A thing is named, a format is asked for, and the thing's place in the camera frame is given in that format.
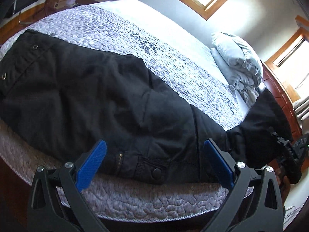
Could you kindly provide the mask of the person's right hand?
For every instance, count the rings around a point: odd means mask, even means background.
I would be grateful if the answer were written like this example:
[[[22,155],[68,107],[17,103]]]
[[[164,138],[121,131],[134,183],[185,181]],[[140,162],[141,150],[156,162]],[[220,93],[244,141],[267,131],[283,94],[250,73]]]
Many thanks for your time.
[[[285,200],[288,197],[288,194],[291,190],[291,184],[286,175],[284,175],[284,168],[280,167],[275,170],[275,175],[277,179],[277,183],[279,185],[282,203],[285,203]]]

